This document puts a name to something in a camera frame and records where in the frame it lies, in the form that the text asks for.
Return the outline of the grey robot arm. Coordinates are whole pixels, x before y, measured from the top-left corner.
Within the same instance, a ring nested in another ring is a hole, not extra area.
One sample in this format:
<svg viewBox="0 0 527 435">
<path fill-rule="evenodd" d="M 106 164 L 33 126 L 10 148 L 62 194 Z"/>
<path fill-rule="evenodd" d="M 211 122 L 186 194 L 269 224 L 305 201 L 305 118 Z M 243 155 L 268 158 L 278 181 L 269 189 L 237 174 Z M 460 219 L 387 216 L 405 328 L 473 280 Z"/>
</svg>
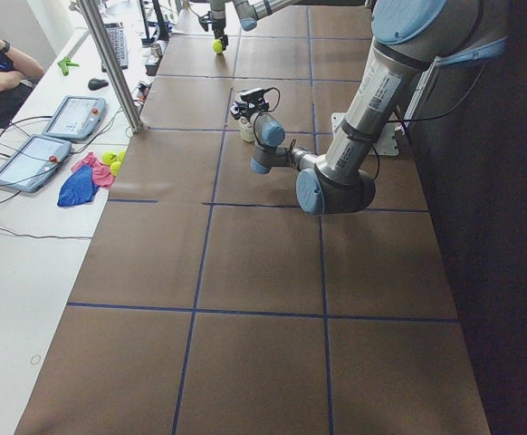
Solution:
<svg viewBox="0 0 527 435">
<path fill-rule="evenodd" d="M 375 2 L 365 71 L 326 153 L 282 145 L 285 132 L 269 111 L 265 89 L 236 94 L 230 113 L 254 131 L 252 170 L 297 169 L 296 196 L 308 214 L 365 209 L 375 196 L 375 184 L 360 166 L 413 77 L 433 63 L 479 64 L 501 55 L 509 10 L 507 1 Z"/>
<path fill-rule="evenodd" d="M 226 27 L 226 4 L 227 1 L 210 0 L 209 10 L 200 15 L 197 20 L 205 32 L 212 30 L 214 34 L 213 49 L 216 53 L 226 50 L 229 42 L 225 33 Z M 323 5 L 323 6 L 360 6 L 372 11 L 376 1 L 293 1 L 293 0 L 263 0 L 251 4 L 247 0 L 233 0 L 236 15 L 243 30 L 253 30 L 259 21 L 271 16 L 291 5 Z"/>
</svg>

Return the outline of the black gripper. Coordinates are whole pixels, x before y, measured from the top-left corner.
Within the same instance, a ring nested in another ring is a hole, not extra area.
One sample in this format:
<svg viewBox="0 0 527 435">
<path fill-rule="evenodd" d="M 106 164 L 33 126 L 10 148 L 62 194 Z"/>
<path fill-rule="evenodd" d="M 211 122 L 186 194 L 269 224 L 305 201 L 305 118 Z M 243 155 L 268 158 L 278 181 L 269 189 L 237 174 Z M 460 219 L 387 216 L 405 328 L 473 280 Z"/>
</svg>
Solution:
<svg viewBox="0 0 527 435">
<path fill-rule="evenodd" d="M 258 105 L 249 101 L 237 101 L 230 106 L 229 112 L 234 119 L 246 117 L 250 120 L 258 112 Z"/>
<path fill-rule="evenodd" d="M 228 46 L 228 35 L 225 33 L 225 18 L 212 18 L 211 19 L 212 31 L 214 34 L 222 34 L 219 38 L 222 48 L 225 49 Z"/>
</svg>

